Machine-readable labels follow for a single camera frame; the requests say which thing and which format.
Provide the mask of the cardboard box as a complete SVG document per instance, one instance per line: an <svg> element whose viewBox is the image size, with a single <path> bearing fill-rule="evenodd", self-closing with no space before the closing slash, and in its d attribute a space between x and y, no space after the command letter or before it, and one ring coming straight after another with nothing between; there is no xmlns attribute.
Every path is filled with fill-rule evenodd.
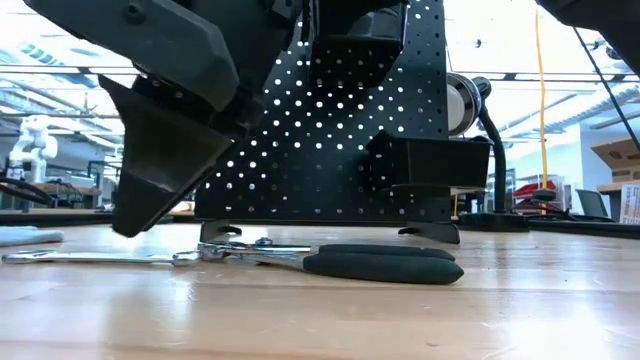
<svg viewBox="0 0 640 360"><path fill-rule="evenodd" d="M631 138L594 145L591 149L611 170L613 183L640 180L640 151Z"/></svg>

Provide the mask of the black-handled pliers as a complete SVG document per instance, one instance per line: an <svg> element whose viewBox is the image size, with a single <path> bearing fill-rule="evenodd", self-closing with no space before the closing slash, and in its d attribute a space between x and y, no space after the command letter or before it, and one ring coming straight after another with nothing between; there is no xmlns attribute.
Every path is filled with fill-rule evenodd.
<svg viewBox="0 0 640 360"><path fill-rule="evenodd" d="M441 249L423 247L366 244L282 245L263 238L253 244L201 242L198 250L206 260L235 256L256 263L355 280L449 285L464 275L464 270L455 262L452 254Z"/></svg>

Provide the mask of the white paper sign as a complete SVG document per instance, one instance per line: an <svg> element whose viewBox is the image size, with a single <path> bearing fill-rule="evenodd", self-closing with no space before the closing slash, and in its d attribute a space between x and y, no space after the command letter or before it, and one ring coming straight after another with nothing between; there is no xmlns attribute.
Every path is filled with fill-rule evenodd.
<svg viewBox="0 0 640 360"><path fill-rule="evenodd" d="M622 186L620 222L627 225L640 225L640 185Z"/></svg>

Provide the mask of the striped grey blue work glove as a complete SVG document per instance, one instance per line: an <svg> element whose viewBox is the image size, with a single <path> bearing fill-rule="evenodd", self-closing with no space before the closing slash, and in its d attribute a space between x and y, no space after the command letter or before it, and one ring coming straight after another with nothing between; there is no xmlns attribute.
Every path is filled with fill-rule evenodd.
<svg viewBox="0 0 640 360"><path fill-rule="evenodd" d="M63 241L64 233L59 230L43 230L34 226L0 226L0 247Z"/></svg>

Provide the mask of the wooden bench under white robot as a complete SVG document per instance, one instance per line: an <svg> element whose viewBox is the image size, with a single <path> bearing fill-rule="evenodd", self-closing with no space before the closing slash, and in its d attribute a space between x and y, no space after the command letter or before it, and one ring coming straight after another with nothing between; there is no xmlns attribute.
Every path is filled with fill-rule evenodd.
<svg viewBox="0 0 640 360"><path fill-rule="evenodd" d="M95 187L73 186L69 183L18 185L0 182L0 197L12 196L29 203L29 207L90 209L95 208L103 192Z"/></svg>

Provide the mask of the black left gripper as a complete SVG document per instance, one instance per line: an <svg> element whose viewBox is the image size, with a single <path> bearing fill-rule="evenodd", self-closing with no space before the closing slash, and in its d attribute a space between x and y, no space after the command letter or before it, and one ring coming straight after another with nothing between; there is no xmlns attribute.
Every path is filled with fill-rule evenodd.
<svg viewBox="0 0 640 360"><path fill-rule="evenodd" d="M158 78L130 87L99 78L125 127L112 228L126 237L153 227L256 127L303 9L303 0L23 1Z"/></svg>

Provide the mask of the dark office chair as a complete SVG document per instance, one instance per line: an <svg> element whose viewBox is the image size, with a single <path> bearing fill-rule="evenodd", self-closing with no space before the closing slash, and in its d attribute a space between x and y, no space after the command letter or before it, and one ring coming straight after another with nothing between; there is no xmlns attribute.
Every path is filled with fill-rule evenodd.
<svg viewBox="0 0 640 360"><path fill-rule="evenodd" d="M600 193L590 190L577 189L578 198L585 216L605 218L613 221L606 210Z"/></svg>

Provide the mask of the black metal pegboard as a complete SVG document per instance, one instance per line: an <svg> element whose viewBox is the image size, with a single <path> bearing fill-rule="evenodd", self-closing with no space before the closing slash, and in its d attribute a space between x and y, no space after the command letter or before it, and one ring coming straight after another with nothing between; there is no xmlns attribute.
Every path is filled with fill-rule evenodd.
<svg viewBox="0 0 640 360"><path fill-rule="evenodd" d="M404 48L371 88L309 81L303 12L247 143L198 189L202 220L451 222L450 189L374 191L365 146L379 131L450 140L443 0L409 0Z"/></svg>

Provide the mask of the deep black pegboard bin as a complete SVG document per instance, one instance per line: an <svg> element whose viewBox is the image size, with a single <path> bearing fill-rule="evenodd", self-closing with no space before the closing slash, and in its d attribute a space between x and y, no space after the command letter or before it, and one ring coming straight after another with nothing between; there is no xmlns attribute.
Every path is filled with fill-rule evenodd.
<svg viewBox="0 0 640 360"><path fill-rule="evenodd" d="M380 85L404 48L409 0L308 0L302 39L318 87Z"/></svg>

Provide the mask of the wide shallow black bin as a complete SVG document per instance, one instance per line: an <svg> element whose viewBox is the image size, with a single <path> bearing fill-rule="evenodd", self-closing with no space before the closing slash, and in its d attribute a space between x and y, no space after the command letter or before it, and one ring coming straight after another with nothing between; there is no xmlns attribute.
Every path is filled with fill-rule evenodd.
<svg viewBox="0 0 640 360"><path fill-rule="evenodd" d="M365 146L368 181L374 191L482 188L491 148L483 137L438 140L381 130Z"/></svg>

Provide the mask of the silver combination wrench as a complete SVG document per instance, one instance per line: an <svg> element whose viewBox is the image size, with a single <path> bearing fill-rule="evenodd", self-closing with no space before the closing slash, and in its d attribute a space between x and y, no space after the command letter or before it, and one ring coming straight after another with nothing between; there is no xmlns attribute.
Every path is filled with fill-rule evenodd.
<svg viewBox="0 0 640 360"><path fill-rule="evenodd" d="M190 266L201 260L197 251L179 252L173 255L135 255L109 252L63 252L57 250L31 250L4 254L0 260L6 264L56 263L118 263L118 264L170 264Z"/></svg>

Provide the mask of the black aluminium table frame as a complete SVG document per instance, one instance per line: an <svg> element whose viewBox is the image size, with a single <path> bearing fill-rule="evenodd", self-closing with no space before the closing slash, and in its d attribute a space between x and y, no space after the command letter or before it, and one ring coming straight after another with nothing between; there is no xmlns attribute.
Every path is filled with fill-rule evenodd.
<svg viewBox="0 0 640 360"><path fill-rule="evenodd" d="M71 227L109 224L112 214L93 210L36 209L31 213L17 210L0 211L2 226ZM399 234L415 234L444 243L460 241L460 230L475 231L471 225L459 226L455 222L345 222L345 221L283 221L283 220L202 220L189 212L178 212L163 216L159 222L202 224L212 234L225 232L239 233L241 225L259 226L320 226L320 227L391 227ZM617 223L573 222L528 220L519 227L511 227L511 232L542 231L553 233L579 234L609 238L640 240L640 225Z"/></svg>

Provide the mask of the red plastic crate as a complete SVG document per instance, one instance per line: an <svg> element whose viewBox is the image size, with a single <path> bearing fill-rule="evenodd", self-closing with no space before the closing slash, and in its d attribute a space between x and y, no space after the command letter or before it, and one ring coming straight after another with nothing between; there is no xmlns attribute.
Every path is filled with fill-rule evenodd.
<svg viewBox="0 0 640 360"><path fill-rule="evenodd" d="M554 190L556 192L556 197L557 197L557 187L551 180L547 180L546 182L530 183L530 184L523 185L514 192L514 196L516 198L522 198L522 199L532 198L532 193L536 189L541 189L541 188Z"/></svg>

